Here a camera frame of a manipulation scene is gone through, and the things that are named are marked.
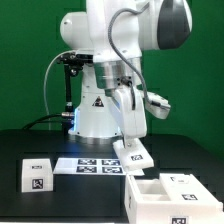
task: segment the white cardboard box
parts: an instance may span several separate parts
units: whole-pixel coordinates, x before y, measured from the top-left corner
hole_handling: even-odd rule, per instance
[[[193,175],[127,175],[125,207],[131,224],[224,224],[223,204]]]
[[[24,159],[22,192],[53,191],[53,173],[49,159]]]

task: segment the white paper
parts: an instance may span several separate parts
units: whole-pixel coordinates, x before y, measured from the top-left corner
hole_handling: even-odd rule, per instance
[[[72,175],[126,175],[118,159],[95,158],[59,158],[54,174]],[[143,176],[142,170],[131,171],[128,174]]]

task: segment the black table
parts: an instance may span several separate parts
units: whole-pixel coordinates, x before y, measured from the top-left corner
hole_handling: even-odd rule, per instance
[[[159,173],[193,174],[224,202],[224,163],[188,137],[152,135],[141,139]],[[59,157],[117,158],[111,145],[68,141],[59,131],[0,131],[0,221],[128,223],[124,208],[124,176],[55,175],[54,191],[21,193],[23,159]]]

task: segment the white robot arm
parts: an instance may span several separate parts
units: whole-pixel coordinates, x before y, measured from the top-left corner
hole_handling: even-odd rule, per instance
[[[147,133],[142,98],[145,108],[160,119],[167,117],[170,105],[147,92],[141,74],[141,50],[177,48],[191,29],[186,0],[87,0],[87,13],[67,14],[61,23],[64,41],[72,49],[92,49],[93,54],[93,67],[84,66],[85,100],[76,110],[76,124],[70,134],[80,135],[82,130],[82,138],[107,139],[116,132],[123,140],[114,141],[114,149],[127,171],[153,166],[139,140]],[[140,84],[143,91],[137,89]],[[94,91],[86,88],[91,85]],[[86,95],[88,99],[93,95],[103,99],[105,110],[93,107],[94,98],[88,101]],[[101,128],[95,135],[86,131],[97,124]]]

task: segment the green backdrop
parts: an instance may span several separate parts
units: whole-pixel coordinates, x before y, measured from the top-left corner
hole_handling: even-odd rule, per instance
[[[224,160],[224,1],[189,3],[193,32],[186,44],[177,50],[143,52],[149,91],[167,97],[172,105],[165,121],[147,114],[148,132],[189,136]],[[60,37],[60,22],[67,12],[81,10],[84,0],[0,1],[0,130],[18,129],[45,115],[45,71],[57,54],[69,49]],[[80,82],[81,77],[73,80],[75,106]],[[48,83],[50,111],[61,112],[62,65],[53,67]]]

